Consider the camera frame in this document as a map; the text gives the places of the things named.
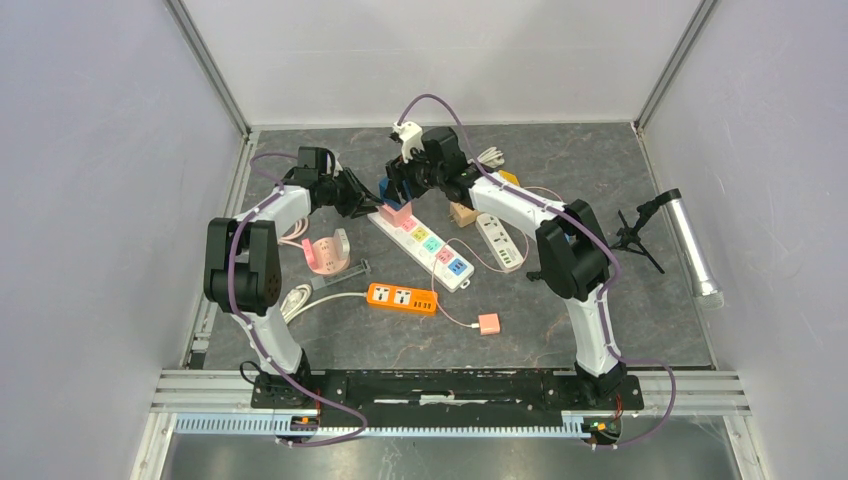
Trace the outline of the small white power strip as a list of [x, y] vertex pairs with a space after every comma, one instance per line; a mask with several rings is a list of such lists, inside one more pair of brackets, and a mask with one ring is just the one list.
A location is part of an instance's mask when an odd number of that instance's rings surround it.
[[524, 255], [497, 217], [480, 213], [475, 219], [475, 226], [495, 257], [500, 270], [512, 272], [522, 266]]

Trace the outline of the tan wooden cube socket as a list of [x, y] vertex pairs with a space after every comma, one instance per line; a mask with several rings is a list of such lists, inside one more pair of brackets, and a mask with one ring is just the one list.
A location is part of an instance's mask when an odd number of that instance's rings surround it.
[[451, 202], [449, 205], [449, 218], [458, 227], [465, 228], [476, 221], [479, 212], [468, 208], [460, 203]]

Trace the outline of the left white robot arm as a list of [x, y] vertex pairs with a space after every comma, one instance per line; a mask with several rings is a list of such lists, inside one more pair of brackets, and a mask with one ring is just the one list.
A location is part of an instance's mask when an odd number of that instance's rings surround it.
[[342, 217], [377, 212], [381, 200], [326, 148], [301, 147], [295, 165], [255, 206], [208, 224], [203, 291], [248, 336], [261, 369], [280, 377], [275, 392], [290, 407], [306, 405], [314, 381], [304, 351], [282, 318], [279, 237], [322, 207]]

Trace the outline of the orange power strip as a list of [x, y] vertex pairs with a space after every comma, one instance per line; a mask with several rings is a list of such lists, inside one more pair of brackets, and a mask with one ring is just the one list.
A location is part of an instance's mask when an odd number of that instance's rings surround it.
[[415, 315], [432, 316], [438, 309], [435, 292], [406, 286], [371, 283], [365, 299], [374, 308]]

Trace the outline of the pink cube socket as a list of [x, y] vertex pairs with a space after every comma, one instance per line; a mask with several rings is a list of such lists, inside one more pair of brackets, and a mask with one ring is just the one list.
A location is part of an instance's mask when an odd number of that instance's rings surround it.
[[406, 203], [399, 208], [384, 204], [379, 208], [378, 214], [392, 227], [401, 227], [412, 216], [412, 204]]

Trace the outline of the long white power strip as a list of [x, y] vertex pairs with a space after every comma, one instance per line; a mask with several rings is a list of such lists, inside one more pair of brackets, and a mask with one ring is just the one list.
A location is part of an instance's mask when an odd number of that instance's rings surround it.
[[465, 289], [471, 283], [475, 273], [471, 262], [414, 215], [397, 224], [384, 210], [367, 218], [448, 291]]

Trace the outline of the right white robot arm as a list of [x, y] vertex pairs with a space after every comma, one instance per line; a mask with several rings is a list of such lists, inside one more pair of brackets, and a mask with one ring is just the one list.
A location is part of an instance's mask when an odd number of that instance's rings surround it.
[[391, 204], [402, 206], [438, 189], [450, 201], [492, 215], [534, 239], [538, 276], [563, 299], [570, 317], [578, 396], [591, 408], [606, 406], [627, 371], [606, 305], [610, 277], [619, 265], [591, 207], [582, 200], [545, 199], [468, 158], [450, 127], [423, 130], [405, 122], [393, 125], [390, 137], [401, 147], [386, 165], [383, 196]]

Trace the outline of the blue cube socket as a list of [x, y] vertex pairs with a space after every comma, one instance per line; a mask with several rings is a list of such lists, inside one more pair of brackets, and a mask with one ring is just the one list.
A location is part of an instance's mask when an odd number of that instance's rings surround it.
[[398, 195], [395, 187], [388, 177], [382, 178], [378, 182], [379, 196], [383, 204], [395, 211], [401, 210], [406, 201]]

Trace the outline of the pink charger plug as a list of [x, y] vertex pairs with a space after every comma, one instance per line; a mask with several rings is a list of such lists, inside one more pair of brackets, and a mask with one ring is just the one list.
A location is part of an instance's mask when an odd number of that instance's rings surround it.
[[501, 332], [501, 322], [496, 313], [479, 315], [477, 325], [482, 336], [496, 335]]

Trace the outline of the yellow cube socket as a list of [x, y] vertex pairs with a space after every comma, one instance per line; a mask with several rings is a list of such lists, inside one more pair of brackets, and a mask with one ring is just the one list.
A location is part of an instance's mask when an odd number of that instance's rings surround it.
[[502, 177], [502, 178], [503, 178], [506, 182], [508, 182], [508, 183], [510, 183], [510, 184], [512, 184], [512, 185], [515, 185], [515, 186], [519, 186], [519, 185], [520, 185], [520, 183], [519, 183], [519, 181], [518, 181], [517, 177], [516, 177], [514, 174], [512, 174], [512, 173], [510, 173], [510, 172], [507, 172], [507, 171], [505, 171], [505, 170], [500, 170], [500, 171], [498, 171], [498, 174], [499, 174], [499, 175], [500, 175], [500, 176], [501, 176], [501, 177]]

